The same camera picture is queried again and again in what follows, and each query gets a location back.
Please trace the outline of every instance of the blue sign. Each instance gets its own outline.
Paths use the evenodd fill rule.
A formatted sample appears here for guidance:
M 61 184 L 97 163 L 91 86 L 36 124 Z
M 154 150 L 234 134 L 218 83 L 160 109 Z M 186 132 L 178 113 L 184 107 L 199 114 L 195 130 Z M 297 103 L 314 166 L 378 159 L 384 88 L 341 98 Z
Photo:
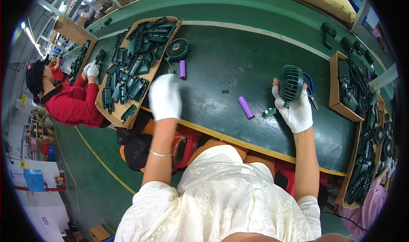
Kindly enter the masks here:
M 24 179 L 29 191 L 45 191 L 43 173 L 41 170 L 24 168 Z

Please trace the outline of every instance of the red stool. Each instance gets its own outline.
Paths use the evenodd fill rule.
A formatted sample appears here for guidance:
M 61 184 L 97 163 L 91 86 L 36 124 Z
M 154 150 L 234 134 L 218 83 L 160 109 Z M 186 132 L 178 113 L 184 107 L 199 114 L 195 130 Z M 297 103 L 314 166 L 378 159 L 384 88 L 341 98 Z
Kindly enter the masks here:
M 192 157 L 193 153 L 197 150 L 197 142 L 199 138 L 202 136 L 202 133 L 191 129 L 189 127 L 185 127 L 182 125 L 178 125 L 175 133 L 175 138 L 172 143 L 173 149 L 173 165 L 174 168 L 186 168 L 187 163 L 189 162 L 190 158 Z M 180 162 L 177 161 L 177 150 L 179 149 L 180 143 L 184 141 L 186 142 L 186 148 L 183 153 L 183 158 Z
M 274 163 L 274 183 L 283 188 L 288 194 L 294 197 L 295 188 L 295 164 L 281 159 L 275 159 Z M 324 186 L 328 183 L 328 174 L 320 172 L 320 183 Z

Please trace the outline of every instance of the green workbench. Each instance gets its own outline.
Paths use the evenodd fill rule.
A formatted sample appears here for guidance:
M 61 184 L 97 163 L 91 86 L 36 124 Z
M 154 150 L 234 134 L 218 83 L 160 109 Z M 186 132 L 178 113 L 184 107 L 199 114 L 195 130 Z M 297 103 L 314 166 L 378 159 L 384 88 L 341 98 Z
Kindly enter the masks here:
M 114 52 L 116 36 L 99 40 L 90 57 L 92 61 L 103 48 L 99 81 L 105 76 Z M 313 107 L 315 142 L 321 168 L 346 173 L 355 141 L 356 124 L 328 107 L 329 62 L 285 41 L 252 32 L 212 26 L 182 26 L 176 38 L 185 38 L 190 46 L 186 59 L 187 80 L 180 84 L 183 102 L 182 124 L 268 155 L 294 162 L 292 133 L 282 117 L 263 117 L 262 108 L 248 101 L 256 117 L 248 120 L 239 105 L 246 96 L 264 108 L 274 107 L 271 86 L 282 67 L 296 65 L 314 80 Z M 157 76 L 167 73 L 163 61 Z M 149 108 L 148 98 L 143 103 Z

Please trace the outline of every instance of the red shirt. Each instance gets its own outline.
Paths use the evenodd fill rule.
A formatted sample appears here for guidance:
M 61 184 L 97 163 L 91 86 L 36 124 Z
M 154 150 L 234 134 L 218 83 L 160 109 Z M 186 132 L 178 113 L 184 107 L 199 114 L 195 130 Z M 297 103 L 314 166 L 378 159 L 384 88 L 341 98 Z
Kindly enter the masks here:
M 41 102 L 47 108 L 48 114 L 56 121 L 69 126 L 85 125 L 99 127 L 104 116 L 95 106 L 98 86 L 88 84 L 80 75 L 74 86 L 64 83 L 47 93 Z
M 54 80 L 61 81 L 63 79 L 64 73 L 59 68 L 55 70 L 54 66 L 52 66 L 50 69 L 54 77 Z M 63 83 L 69 83 L 69 76 L 66 76 L 65 81 L 61 81 L 60 84 L 63 84 Z

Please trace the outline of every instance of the pink clothing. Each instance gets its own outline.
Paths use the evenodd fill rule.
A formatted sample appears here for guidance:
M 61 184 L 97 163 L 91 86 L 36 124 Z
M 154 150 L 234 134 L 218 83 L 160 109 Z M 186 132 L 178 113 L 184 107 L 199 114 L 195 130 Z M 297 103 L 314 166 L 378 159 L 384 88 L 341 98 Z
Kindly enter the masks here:
M 386 189 L 380 184 L 381 179 L 375 178 L 372 187 L 366 196 L 364 205 L 357 209 L 346 209 L 340 206 L 338 212 L 340 216 L 353 220 L 362 228 L 368 230 L 375 221 L 388 196 Z M 342 219 L 347 230 L 356 238 L 362 238 L 366 231 L 360 229 L 347 219 Z

